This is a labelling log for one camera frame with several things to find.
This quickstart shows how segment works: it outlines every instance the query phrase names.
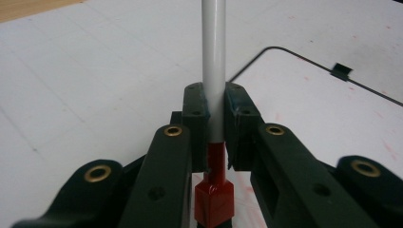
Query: dark corner object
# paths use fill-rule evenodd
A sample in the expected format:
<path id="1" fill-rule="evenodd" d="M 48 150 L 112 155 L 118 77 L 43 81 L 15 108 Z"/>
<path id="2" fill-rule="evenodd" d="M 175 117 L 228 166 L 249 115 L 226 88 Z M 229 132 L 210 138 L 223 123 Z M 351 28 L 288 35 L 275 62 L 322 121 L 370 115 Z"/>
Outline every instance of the dark corner object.
<path id="1" fill-rule="evenodd" d="M 318 161 L 286 126 L 266 123 L 240 85 L 226 84 L 224 116 L 229 168 L 251 172 L 268 226 L 403 227 L 403 181 L 381 164 L 359 156 L 336 168 Z M 43 216 L 13 228 L 187 228 L 192 173 L 207 171 L 208 119 L 202 83 L 187 86 L 182 111 L 157 130 L 145 156 L 126 167 L 82 166 Z"/>

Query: white tube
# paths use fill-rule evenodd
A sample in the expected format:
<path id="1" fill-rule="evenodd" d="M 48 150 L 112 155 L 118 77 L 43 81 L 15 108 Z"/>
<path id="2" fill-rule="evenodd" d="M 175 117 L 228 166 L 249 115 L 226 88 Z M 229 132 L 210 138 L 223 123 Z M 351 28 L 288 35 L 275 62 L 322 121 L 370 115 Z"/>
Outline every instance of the white tube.
<path id="1" fill-rule="evenodd" d="M 210 143 L 224 142 L 225 0 L 201 0 L 202 82 L 210 111 Z"/>

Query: white surface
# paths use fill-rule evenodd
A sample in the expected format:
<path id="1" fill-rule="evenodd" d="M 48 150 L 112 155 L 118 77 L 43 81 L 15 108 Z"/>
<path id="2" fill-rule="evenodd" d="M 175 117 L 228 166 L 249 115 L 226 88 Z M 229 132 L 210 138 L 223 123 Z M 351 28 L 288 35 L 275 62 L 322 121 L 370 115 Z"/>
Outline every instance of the white surface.
<path id="1" fill-rule="evenodd" d="M 181 110 L 184 87 L 202 80 L 201 6 L 200 0 L 88 0 L 0 24 L 0 227 L 43 214 L 82 164 L 112 159 L 125 165 L 145 153 L 154 131 L 168 123 L 171 111 Z M 403 4 L 231 0 L 226 19 L 227 79 L 263 48 L 281 46 L 326 67 L 340 62 L 354 70 L 354 80 L 403 101 Z M 331 86 L 306 82 L 303 77 L 313 76 L 294 74 L 298 68 L 286 65 L 299 77 L 296 81 L 283 77 L 290 80 L 286 93 L 248 88 L 265 97 L 267 122 L 288 125 L 330 164 L 336 162 L 337 154 L 330 152 L 336 146 L 344 153 L 366 154 L 367 149 L 373 151 L 368 147 L 375 141 L 380 162 L 401 177 L 401 142 L 391 140 L 392 126 L 396 137 L 402 135 L 401 119 L 396 119 L 401 109 L 380 112 L 373 103 L 376 98 L 356 87 L 335 86 L 339 81 Z M 343 128 L 354 123 L 366 126 L 371 120 L 355 112 L 341 113 L 343 125 L 321 127 L 322 120 L 341 117 L 333 109 L 321 108 L 336 105 L 324 99 L 314 118 L 300 118 L 312 103 L 294 100 L 300 95 L 295 89 L 305 84 L 317 86 L 305 94 L 312 101 L 330 90 L 335 96 L 350 95 L 360 104 L 357 108 L 378 116 L 378 121 L 379 116 L 393 121 L 375 129 L 384 132 L 365 142 L 355 129 Z M 279 98 L 289 101 L 280 103 Z M 289 106 L 297 111 L 286 113 Z M 298 130 L 295 124 L 309 127 Z M 320 134 L 332 140 L 329 144 L 304 136 L 316 134 L 318 126 L 326 128 Z M 230 174 L 230 178 L 237 186 L 236 226 L 264 227 L 247 175 Z"/>
<path id="2" fill-rule="evenodd" d="M 224 142 L 225 2 L 203 0 L 201 5 L 202 83 L 210 112 L 210 143 Z"/>

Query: white cylindrical pole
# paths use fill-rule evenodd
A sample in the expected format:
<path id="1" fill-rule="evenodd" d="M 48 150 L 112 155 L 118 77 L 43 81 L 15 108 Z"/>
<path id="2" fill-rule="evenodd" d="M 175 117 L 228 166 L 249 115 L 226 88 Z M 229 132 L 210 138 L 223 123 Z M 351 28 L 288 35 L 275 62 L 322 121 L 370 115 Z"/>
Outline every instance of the white cylindrical pole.
<path id="1" fill-rule="evenodd" d="M 210 111 L 210 143 L 223 143 L 225 90 L 225 0 L 201 0 L 202 82 Z"/>

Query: black wire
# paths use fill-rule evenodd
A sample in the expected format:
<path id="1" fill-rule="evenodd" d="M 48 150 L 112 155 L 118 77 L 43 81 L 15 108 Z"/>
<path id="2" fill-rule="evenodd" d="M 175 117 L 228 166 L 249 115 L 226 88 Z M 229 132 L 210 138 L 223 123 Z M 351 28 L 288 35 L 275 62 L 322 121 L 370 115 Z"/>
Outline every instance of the black wire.
<path id="1" fill-rule="evenodd" d="M 229 82 L 230 82 L 230 83 L 233 83 L 235 80 L 237 80 L 237 79 L 239 78 L 239 76 L 243 73 L 243 71 L 245 71 L 249 66 L 251 66 L 253 63 L 255 63 L 255 61 L 257 61 L 257 59 L 258 59 L 264 52 L 266 52 L 267 50 L 270 50 L 270 49 L 279 49 L 279 50 L 283 50 L 283 51 L 285 51 L 285 52 L 288 52 L 288 53 L 290 53 L 290 54 L 292 54 L 292 55 L 297 56 L 299 59 L 304 60 L 304 61 L 306 61 L 306 62 L 308 62 L 308 63 L 310 63 L 310 64 L 312 64 L 312 65 L 314 65 L 314 66 L 317 66 L 317 67 L 319 67 L 319 68 L 322 68 L 322 69 L 324 69 L 324 70 L 326 70 L 326 71 L 328 71 L 328 72 L 331 72 L 331 71 L 332 71 L 332 70 L 330 70 L 329 68 L 327 68 L 327 67 L 325 67 L 325 66 L 322 66 L 322 65 L 320 65 L 320 64 L 318 64 L 318 63 L 315 63 L 314 61 L 309 60 L 309 59 L 307 59 L 307 58 L 305 58 L 305 57 L 303 57 L 303 56 L 301 56 L 301 55 L 298 55 L 298 54 L 296 54 L 295 52 L 293 52 L 293 51 L 291 51 L 291 50 L 289 50 L 289 49 L 287 49 L 287 48 L 284 48 L 284 47 L 267 47 L 267 48 L 265 48 L 264 50 L 262 50 L 257 56 L 255 56 L 255 58 L 253 58 L 253 59 L 252 59 L 246 66 L 244 66 L 240 71 L 238 71 L 238 73 L 237 73 L 234 77 L 232 77 L 232 78 L 229 80 Z M 395 103 L 396 105 L 403 106 L 403 104 L 402 104 L 401 102 L 399 102 L 399 101 L 397 101 L 397 100 L 395 100 L 395 99 L 393 99 L 393 98 L 391 98 L 391 97 L 388 97 L 388 96 L 386 96 L 385 94 L 382 94 L 382 93 L 380 93 L 380 92 L 378 92 L 378 91 L 376 91 L 376 90 L 373 90 L 373 89 L 371 89 L 371 88 L 369 88 L 369 87 L 367 87 L 367 86 L 365 86 L 365 85 L 363 85 L 363 84 L 361 84 L 361 83 L 358 83 L 358 82 L 356 82 L 356 81 L 354 81 L 354 80 L 352 80 L 352 79 L 348 79 L 348 82 L 350 82 L 350 83 L 352 83 L 352 84 L 355 84 L 356 86 L 360 86 L 360 87 L 362 87 L 362 88 L 364 88 L 364 89 L 366 89 L 366 90 L 372 92 L 373 94 L 378 95 L 378 96 L 381 97 L 381 98 L 384 98 L 384 99 L 386 99 L 386 100 L 388 100 L 388 101 L 390 101 L 390 102 L 392 102 L 392 103 Z"/>

